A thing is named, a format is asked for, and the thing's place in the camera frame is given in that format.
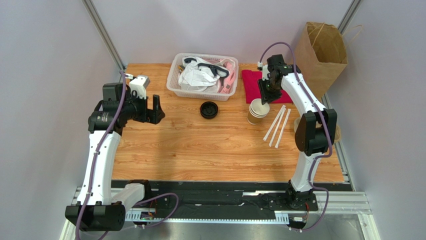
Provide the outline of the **paper coffee cup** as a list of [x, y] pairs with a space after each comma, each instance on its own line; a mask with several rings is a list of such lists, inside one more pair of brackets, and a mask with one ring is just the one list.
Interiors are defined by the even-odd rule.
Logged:
[[263, 104], [261, 98], [254, 99], [248, 109], [247, 121], [251, 125], [259, 124], [270, 112], [270, 105], [268, 103]]

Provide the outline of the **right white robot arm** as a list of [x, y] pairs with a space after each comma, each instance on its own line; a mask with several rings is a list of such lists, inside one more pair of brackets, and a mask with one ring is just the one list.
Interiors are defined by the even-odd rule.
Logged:
[[269, 57], [266, 65], [258, 64], [258, 69], [261, 103], [272, 103], [286, 92], [300, 115], [294, 137], [299, 157], [284, 199], [290, 209], [300, 209], [314, 197], [312, 181], [320, 160], [333, 152], [338, 115], [315, 97], [300, 69], [286, 64], [281, 54]]

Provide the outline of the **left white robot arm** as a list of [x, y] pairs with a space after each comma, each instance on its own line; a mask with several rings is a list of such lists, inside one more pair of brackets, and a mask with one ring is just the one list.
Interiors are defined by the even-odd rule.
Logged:
[[112, 174], [123, 129], [129, 121], [158, 124], [165, 117], [160, 97], [153, 95], [148, 108], [147, 83], [107, 83], [103, 99], [88, 118], [89, 156], [76, 203], [65, 209], [65, 218], [83, 232], [111, 232], [123, 228], [126, 213], [152, 196], [148, 180], [130, 180], [112, 194]]

